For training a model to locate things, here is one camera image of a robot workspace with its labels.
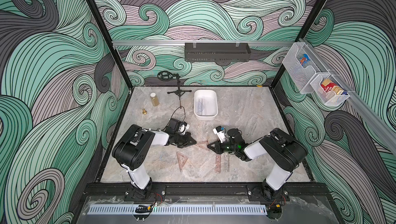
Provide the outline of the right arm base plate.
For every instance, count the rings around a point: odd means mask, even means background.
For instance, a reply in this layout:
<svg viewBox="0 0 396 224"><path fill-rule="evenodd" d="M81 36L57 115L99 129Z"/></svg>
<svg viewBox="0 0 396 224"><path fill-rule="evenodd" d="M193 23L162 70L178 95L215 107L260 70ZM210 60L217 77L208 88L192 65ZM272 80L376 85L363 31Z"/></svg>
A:
<svg viewBox="0 0 396 224"><path fill-rule="evenodd" d="M269 186L259 184L248 184L246 186L248 197L250 201L259 202L287 202L290 198L285 194L285 188L282 186L279 190L275 191Z"/></svg>

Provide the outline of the clear semicircle protractor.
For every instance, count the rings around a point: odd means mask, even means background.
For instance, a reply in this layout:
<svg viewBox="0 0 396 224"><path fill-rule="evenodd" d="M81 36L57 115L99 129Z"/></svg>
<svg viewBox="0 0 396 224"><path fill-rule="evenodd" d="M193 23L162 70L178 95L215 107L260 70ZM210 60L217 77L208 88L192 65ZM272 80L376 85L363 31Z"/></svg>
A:
<svg viewBox="0 0 396 224"><path fill-rule="evenodd" d="M197 105L197 114L199 116L205 116L206 112L205 112L205 105L204 105L204 101L203 100L199 100L198 101L198 105Z"/></svg>

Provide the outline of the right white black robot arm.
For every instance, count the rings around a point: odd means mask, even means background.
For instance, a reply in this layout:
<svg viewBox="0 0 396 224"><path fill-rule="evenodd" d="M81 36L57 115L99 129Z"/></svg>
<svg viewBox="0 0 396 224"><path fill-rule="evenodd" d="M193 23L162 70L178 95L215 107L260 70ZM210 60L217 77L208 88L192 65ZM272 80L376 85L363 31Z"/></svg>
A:
<svg viewBox="0 0 396 224"><path fill-rule="evenodd" d="M262 155L269 155L274 160L275 165L263 182L263 193L269 199L273 199L273 195L282 189L308 155L304 145L279 128L251 143L245 142L241 131L236 128L226 131L224 127L218 126L213 132L219 140L207 147L218 155L233 154L244 162Z"/></svg>

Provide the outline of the long pink ruler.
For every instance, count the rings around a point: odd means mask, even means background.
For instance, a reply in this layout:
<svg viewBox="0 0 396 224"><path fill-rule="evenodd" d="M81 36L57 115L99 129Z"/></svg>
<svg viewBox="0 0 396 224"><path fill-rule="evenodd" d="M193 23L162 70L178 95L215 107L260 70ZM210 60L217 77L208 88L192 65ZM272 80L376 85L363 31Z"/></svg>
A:
<svg viewBox="0 0 396 224"><path fill-rule="evenodd" d="M215 156L215 173L221 173L221 158L220 154L216 154Z"/></svg>

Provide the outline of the long clear ruler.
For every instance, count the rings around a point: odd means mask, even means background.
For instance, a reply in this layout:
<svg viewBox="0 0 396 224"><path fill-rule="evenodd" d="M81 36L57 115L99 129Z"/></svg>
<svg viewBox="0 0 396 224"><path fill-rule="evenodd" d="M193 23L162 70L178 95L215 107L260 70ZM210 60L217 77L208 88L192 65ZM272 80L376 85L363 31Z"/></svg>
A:
<svg viewBox="0 0 396 224"><path fill-rule="evenodd" d="M229 172L230 171L230 155L228 153L223 154L222 156L223 159L223 172Z"/></svg>

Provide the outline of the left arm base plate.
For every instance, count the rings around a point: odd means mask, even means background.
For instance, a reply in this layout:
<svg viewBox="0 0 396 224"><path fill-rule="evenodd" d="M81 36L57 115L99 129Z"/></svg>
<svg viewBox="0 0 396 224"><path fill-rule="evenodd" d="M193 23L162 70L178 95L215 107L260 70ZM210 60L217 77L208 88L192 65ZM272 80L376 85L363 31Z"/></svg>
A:
<svg viewBox="0 0 396 224"><path fill-rule="evenodd" d="M134 202L162 202L165 193L165 184L149 184L144 190L131 186L125 192L124 200Z"/></svg>

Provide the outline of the white plastic storage box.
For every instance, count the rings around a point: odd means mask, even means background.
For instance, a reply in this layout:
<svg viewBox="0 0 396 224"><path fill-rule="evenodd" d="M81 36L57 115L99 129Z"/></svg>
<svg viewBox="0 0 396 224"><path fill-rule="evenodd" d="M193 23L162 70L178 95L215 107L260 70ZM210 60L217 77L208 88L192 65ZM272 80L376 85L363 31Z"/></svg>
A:
<svg viewBox="0 0 396 224"><path fill-rule="evenodd" d="M195 91L194 114L198 120L215 120L218 112L217 94L214 90L199 89Z"/></svg>

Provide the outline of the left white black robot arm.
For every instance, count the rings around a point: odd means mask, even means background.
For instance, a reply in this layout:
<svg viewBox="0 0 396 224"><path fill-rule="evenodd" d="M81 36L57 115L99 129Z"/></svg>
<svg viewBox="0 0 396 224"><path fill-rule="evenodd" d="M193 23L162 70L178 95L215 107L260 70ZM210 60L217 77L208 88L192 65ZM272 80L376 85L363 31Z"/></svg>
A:
<svg viewBox="0 0 396 224"><path fill-rule="evenodd" d="M127 171L131 184L146 191L151 178L143 163L151 147L174 145L186 148L196 143L188 131L180 133L168 128L164 131L151 130L133 124L114 146L112 157Z"/></svg>

